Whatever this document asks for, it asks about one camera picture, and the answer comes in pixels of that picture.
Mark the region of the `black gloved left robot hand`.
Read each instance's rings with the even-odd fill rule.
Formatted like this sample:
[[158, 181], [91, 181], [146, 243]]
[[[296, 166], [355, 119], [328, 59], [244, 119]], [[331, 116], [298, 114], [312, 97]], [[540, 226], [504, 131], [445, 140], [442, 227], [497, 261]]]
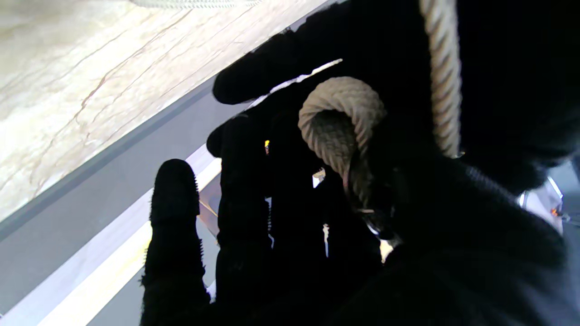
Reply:
[[[511, 193], [538, 187], [579, 153], [579, 2], [459, 0], [461, 148]], [[214, 97], [236, 105], [327, 62], [313, 81], [280, 91], [256, 113], [298, 109], [317, 83], [349, 76], [371, 86], [387, 111], [372, 142], [380, 178], [447, 173], [431, 115], [429, 41], [416, 0], [347, 0], [274, 35], [219, 72]]]

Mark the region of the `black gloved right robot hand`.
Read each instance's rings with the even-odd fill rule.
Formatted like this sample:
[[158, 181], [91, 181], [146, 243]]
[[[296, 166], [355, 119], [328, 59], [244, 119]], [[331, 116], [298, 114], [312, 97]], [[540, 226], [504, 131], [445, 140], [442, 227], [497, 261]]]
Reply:
[[520, 208], [470, 166], [446, 159], [402, 122], [373, 132], [372, 167], [393, 194], [402, 244], [379, 258], [340, 258], [342, 268], [306, 272], [322, 260], [304, 224], [318, 208], [298, 161], [271, 162], [274, 244], [267, 231], [268, 186], [261, 128], [239, 115], [221, 126], [217, 297], [203, 284], [195, 175], [179, 159], [161, 165], [154, 184], [143, 326], [576, 326], [578, 270], [568, 241]]

